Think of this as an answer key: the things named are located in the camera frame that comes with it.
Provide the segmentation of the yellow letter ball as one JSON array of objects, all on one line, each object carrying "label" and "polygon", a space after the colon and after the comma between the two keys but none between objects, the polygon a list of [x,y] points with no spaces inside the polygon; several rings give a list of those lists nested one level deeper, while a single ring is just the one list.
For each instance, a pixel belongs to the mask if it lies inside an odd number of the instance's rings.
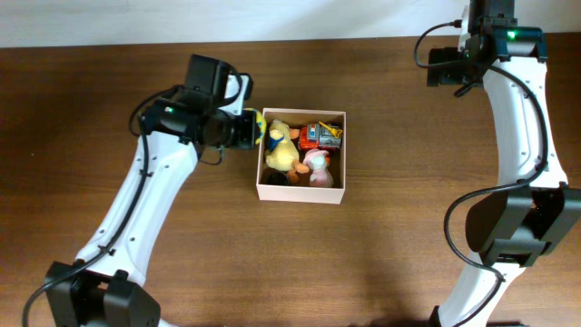
[{"label": "yellow letter ball", "polygon": [[258,128],[258,135],[255,137],[255,144],[259,145],[264,137],[266,132],[267,123],[264,119],[262,113],[254,108],[245,108],[244,111],[247,114],[253,114],[255,118],[255,124]]}]

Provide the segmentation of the yellow plush duck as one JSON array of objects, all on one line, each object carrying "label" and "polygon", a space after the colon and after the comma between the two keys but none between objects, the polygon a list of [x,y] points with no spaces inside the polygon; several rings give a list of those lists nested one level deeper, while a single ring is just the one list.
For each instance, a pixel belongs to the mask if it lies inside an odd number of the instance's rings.
[{"label": "yellow plush duck", "polygon": [[293,142],[299,137],[299,129],[291,128],[281,120],[271,122],[265,163],[272,169],[286,173],[290,184],[297,184],[300,174],[310,171],[306,164],[300,162],[299,151]]}]

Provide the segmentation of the black round cap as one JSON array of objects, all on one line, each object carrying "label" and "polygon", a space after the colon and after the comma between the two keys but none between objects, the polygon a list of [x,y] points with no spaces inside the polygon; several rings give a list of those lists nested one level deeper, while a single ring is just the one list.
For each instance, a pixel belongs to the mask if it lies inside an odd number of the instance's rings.
[{"label": "black round cap", "polygon": [[267,185],[273,186],[289,186],[290,180],[286,173],[284,172],[275,172],[271,173],[264,182]]}]

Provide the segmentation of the red grey toy truck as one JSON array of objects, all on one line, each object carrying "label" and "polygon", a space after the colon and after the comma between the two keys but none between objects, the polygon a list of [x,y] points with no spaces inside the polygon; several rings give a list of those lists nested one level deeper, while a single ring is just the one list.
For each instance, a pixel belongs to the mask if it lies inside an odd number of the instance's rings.
[{"label": "red grey toy truck", "polygon": [[342,145],[343,130],[335,124],[317,122],[300,129],[299,148],[302,151],[322,149],[338,151]]}]

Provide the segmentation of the pink hat duck figurine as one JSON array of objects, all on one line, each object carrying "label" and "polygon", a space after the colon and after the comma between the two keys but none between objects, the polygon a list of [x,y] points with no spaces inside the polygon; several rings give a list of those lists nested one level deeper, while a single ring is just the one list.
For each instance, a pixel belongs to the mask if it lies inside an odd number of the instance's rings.
[{"label": "pink hat duck figurine", "polygon": [[311,149],[305,153],[303,163],[310,169],[310,187],[331,188],[334,184],[328,170],[329,152],[321,149]]}]

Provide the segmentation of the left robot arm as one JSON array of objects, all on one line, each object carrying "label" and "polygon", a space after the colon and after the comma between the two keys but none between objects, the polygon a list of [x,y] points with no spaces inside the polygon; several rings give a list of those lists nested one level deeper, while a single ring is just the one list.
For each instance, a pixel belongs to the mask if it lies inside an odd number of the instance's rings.
[{"label": "left robot arm", "polygon": [[100,226],[71,264],[54,262],[22,313],[47,297],[58,326],[164,326],[161,306],[143,288],[153,247],[172,203],[205,149],[251,150],[266,124],[245,107],[253,80],[203,55],[185,80],[150,95],[131,113],[132,165]]}]

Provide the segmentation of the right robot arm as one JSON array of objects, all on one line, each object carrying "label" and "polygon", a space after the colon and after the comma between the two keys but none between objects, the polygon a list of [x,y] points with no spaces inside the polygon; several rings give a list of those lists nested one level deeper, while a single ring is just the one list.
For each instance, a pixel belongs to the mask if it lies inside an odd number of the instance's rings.
[{"label": "right robot arm", "polygon": [[430,86],[453,84],[456,96],[487,93],[498,152],[497,185],[470,192],[464,268],[432,326],[484,326],[507,287],[553,252],[580,216],[580,192],[562,169],[546,102],[547,43],[522,26],[511,1],[473,0],[460,19],[458,44],[434,48]]}]

